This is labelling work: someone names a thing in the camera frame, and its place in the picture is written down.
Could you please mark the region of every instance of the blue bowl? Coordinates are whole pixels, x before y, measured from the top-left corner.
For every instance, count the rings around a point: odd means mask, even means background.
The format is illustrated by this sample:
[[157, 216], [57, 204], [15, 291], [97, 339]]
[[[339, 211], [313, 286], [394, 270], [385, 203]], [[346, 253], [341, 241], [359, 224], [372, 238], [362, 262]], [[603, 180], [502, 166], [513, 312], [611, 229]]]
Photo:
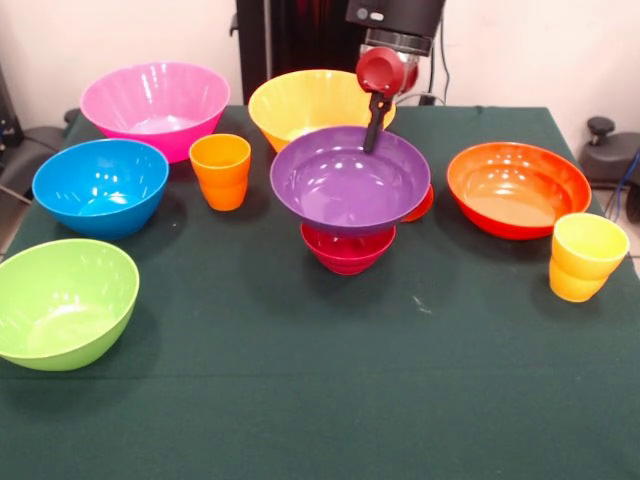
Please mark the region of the blue bowl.
[[51, 157], [33, 179], [33, 195], [60, 223], [113, 240], [140, 230], [169, 178], [157, 149], [133, 140], [82, 143]]

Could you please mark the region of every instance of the bowl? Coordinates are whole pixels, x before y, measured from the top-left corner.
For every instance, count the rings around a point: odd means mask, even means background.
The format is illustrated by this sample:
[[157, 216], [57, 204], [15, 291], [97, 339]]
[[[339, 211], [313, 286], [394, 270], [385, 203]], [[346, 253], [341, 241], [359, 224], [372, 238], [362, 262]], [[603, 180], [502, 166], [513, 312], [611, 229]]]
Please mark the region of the bowl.
[[36, 172], [33, 195], [60, 223], [83, 235], [117, 239], [153, 215], [169, 178], [157, 149], [104, 139], [63, 150]]
[[414, 208], [411, 213], [409, 213], [409, 215], [402, 219], [402, 221], [405, 223], [415, 222], [416, 220], [424, 217], [429, 212], [429, 210], [431, 210], [433, 201], [435, 200], [435, 196], [436, 194], [435, 190], [433, 189], [433, 185], [429, 185], [429, 190], [427, 190], [427, 194], [424, 196], [422, 202], [420, 202], [420, 205]]
[[140, 277], [108, 243], [56, 240], [0, 264], [0, 356], [62, 371], [100, 358], [124, 331]]
[[212, 133], [231, 90], [220, 74], [190, 63], [154, 62], [107, 73], [82, 94], [80, 109], [109, 138], [156, 147], [169, 163]]
[[[276, 152], [289, 142], [322, 128], [366, 127], [369, 101], [354, 73], [339, 70], [301, 70], [264, 83], [249, 99], [249, 115]], [[395, 105], [384, 118], [389, 126]]]
[[570, 161], [533, 145], [494, 142], [459, 153], [447, 181], [464, 214], [509, 240], [549, 236], [563, 215], [584, 212], [591, 187]]
[[396, 227], [362, 237], [339, 237], [300, 227], [302, 238], [318, 261], [338, 275], [358, 275], [378, 261], [396, 237]]
[[303, 223], [334, 235], [369, 235], [391, 228], [422, 201], [430, 183], [422, 154], [389, 132], [380, 132], [367, 154], [365, 133], [327, 128], [276, 155], [271, 186]]

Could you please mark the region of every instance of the yellow cup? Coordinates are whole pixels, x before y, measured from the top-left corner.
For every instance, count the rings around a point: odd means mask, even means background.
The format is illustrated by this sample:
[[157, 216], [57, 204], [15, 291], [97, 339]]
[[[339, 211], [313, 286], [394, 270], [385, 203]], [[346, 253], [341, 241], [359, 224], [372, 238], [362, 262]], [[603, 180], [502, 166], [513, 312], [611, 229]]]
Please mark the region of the yellow cup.
[[251, 145], [237, 135], [207, 135], [191, 145], [191, 165], [200, 190], [214, 210], [235, 210], [247, 194]]
[[551, 290], [568, 302], [586, 302], [606, 283], [629, 251], [618, 225], [591, 213], [571, 213], [555, 224], [551, 244]]

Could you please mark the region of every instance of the orange cup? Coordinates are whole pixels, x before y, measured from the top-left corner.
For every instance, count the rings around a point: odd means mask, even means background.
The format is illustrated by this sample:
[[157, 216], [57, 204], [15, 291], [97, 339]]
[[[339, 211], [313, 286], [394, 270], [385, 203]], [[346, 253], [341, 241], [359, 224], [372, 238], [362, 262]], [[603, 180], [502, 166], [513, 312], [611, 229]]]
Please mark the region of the orange cup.
[[251, 145], [227, 133], [207, 135], [191, 145], [191, 165], [200, 190], [214, 210], [235, 210], [247, 194]]

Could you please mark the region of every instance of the purple bowl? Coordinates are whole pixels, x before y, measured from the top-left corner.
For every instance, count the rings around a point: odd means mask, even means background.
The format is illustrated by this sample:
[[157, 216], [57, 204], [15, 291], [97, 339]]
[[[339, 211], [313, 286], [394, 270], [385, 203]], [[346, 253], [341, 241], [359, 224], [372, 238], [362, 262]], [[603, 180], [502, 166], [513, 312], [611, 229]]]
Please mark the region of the purple bowl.
[[389, 132], [380, 132], [367, 154], [365, 132], [353, 126], [318, 130], [276, 156], [271, 187], [302, 222], [338, 235], [368, 235], [420, 204], [431, 182], [422, 154]]

